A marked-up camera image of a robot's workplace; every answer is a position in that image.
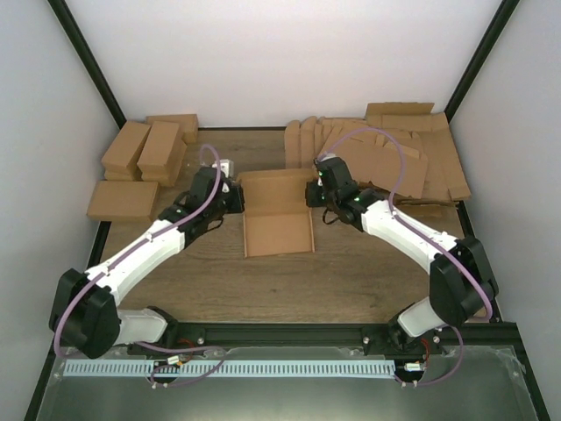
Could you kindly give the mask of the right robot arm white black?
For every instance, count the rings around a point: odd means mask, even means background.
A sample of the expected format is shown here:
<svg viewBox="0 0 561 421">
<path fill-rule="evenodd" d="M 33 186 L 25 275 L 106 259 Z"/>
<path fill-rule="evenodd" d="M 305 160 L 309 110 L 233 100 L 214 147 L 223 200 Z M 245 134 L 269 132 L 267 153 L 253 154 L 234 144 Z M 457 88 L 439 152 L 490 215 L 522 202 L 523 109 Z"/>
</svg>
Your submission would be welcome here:
<svg viewBox="0 0 561 421">
<path fill-rule="evenodd" d="M 394 208 L 371 188 L 362 189 L 339 157 L 328 154 L 316 162 L 319 178 L 308 182 L 309 207 L 323 206 L 336 219 L 387 242 L 417 263 L 429 276 L 429 294 L 409 305 L 388 323 L 392 348 L 410 353 L 430 330 L 459 328 L 484 310 L 499 293 L 485 248 L 473 236 L 458 239 L 439 232 Z"/>
</svg>

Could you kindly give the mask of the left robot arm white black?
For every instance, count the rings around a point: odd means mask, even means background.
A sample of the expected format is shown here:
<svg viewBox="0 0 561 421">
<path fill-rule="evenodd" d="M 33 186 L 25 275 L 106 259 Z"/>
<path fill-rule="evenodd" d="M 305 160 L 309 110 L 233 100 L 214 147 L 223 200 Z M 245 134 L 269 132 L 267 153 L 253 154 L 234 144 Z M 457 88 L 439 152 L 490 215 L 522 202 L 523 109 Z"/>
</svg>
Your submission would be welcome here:
<svg viewBox="0 0 561 421">
<path fill-rule="evenodd" d="M 113 346 L 139 344 L 161 354 L 179 344 L 178 321 L 155 306 L 122 310 L 125 296 L 157 266 L 219 227 L 227 214 L 244 209 L 243 190 L 232 179 L 233 163 L 221 160 L 196 173 L 140 237 L 84 272 L 59 279 L 49 318 L 53 348 L 72 346 L 96 359 Z"/>
</svg>

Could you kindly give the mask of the folded cardboard box middle stack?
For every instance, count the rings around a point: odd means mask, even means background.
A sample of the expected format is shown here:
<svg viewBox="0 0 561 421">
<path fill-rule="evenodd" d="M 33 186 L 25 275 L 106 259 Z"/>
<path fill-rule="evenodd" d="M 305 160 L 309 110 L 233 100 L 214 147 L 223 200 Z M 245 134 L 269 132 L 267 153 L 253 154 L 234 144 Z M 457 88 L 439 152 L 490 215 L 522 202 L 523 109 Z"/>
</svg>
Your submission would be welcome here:
<svg viewBox="0 0 561 421">
<path fill-rule="evenodd" d="M 141 178 L 173 187 L 179 176 L 187 146 L 178 123 L 155 121 L 138 159 Z"/>
</svg>

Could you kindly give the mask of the folded cardboard box stack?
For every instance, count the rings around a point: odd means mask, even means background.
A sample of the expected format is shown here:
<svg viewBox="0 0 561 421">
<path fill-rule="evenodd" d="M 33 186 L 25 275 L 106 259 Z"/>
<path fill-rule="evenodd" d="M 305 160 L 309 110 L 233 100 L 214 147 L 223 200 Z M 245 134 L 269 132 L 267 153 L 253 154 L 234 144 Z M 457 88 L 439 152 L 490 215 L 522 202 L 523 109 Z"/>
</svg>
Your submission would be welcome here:
<svg viewBox="0 0 561 421">
<path fill-rule="evenodd" d="M 102 157 L 104 177 L 109 181 L 135 182 L 141 179 L 138 159 L 151 126 L 127 121 Z"/>
<path fill-rule="evenodd" d="M 178 123 L 155 121 L 138 159 L 141 178 L 173 187 L 179 176 L 187 146 Z"/>
</svg>

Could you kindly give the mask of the flat folded cardboard box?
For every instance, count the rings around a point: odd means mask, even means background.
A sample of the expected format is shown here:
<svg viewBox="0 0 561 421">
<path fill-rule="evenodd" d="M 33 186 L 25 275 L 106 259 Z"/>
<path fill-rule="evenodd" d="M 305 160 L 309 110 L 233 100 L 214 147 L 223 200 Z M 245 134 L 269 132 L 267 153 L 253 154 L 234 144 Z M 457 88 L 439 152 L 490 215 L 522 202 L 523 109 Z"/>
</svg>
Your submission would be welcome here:
<svg viewBox="0 0 561 421">
<path fill-rule="evenodd" d="M 87 216 L 103 222 L 151 222 L 159 191 L 157 182 L 100 181 L 94 188 Z"/>
</svg>

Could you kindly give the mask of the folded cardboard box left stack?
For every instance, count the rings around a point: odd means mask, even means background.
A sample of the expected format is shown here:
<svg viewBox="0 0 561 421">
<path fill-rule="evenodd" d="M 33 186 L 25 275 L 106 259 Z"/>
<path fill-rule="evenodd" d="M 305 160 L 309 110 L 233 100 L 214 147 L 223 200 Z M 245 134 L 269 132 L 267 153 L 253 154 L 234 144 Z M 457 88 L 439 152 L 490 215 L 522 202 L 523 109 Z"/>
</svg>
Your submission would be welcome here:
<svg viewBox="0 0 561 421">
<path fill-rule="evenodd" d="M 104 177 L 109 181 L 135 182 L 141 179 L 138 159 L 151 126 L 127 121 L 102 157 Z"/>
</svg>

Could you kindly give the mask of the stack of flat cardboard blanks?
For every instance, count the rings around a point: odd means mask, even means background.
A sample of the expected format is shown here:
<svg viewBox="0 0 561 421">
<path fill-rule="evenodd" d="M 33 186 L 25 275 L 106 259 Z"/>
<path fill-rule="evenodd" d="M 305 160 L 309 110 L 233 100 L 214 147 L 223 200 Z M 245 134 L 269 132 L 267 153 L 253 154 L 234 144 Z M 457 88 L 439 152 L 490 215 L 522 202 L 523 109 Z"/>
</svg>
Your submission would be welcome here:
<svg viewBox="0 0 561 421">
<path fill-rule="evenodd" d="M 360 186 L 396 191 L 396 202 L 451 204 L 471 196 L 446 115 L 432 103 L 369 103 L 362 118 L 310 116 L 284 131 L 287 168 L 322 153 L 347 164 Z"/>
</svg>

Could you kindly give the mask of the black aluminium frame rail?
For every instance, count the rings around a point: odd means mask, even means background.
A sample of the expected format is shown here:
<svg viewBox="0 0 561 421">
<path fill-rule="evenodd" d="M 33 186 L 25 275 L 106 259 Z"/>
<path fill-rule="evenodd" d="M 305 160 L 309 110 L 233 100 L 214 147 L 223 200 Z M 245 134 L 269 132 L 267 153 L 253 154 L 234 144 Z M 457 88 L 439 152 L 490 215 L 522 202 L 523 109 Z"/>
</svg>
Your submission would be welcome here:
<svg viewBox="0 0 561 421">
<path fill-rule="evenodd" d="M 181 345 L 199 346 L 362 346 L 367 354 L 414 354 L 458 343 L 446 328 L 424 333 L 417 339 L 394 340 L 384 324 L 227 324 L 177 323 L 153 346 L 177 350 Z"/>
</svg>

